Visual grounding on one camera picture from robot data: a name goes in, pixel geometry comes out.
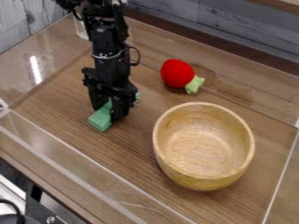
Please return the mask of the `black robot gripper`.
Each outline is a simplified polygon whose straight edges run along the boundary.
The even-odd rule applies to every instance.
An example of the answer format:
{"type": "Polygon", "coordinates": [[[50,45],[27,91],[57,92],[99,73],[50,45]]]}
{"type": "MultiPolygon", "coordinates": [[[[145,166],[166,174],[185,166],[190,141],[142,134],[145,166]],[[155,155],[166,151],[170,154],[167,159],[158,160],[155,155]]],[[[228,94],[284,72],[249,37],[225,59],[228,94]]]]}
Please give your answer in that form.
{"type": "Polygon", "coordinates": [[[89,88],[89,96],[93,108],[99,110],[113,97],[113,122],[121,121],[130,113],[133,99],[129,97],[138,92],[135,84],[130,80],[131,67],[138,63],[131,62],[127,53],[119,55],[94,55],[94,67],[83,67],[83,84],[89,88]]]}

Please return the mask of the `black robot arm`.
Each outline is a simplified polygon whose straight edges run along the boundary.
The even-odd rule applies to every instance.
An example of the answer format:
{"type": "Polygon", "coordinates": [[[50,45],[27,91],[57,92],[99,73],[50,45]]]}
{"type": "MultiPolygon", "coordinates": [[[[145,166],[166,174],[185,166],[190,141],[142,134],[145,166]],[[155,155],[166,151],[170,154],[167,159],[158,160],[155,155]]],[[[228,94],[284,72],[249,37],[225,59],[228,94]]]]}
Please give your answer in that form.
{"type": "Polygon", "coordinates": [[[89,88],[93,107],[107,110],[111,122],[118,122],[130,113],[138,102],[138,87],[130,80],[131,49],[129,43],[129,25],[125,18],[122,0],[53,0],[85,24],[94,67],[83,67],[83,85],[89,88]]]}

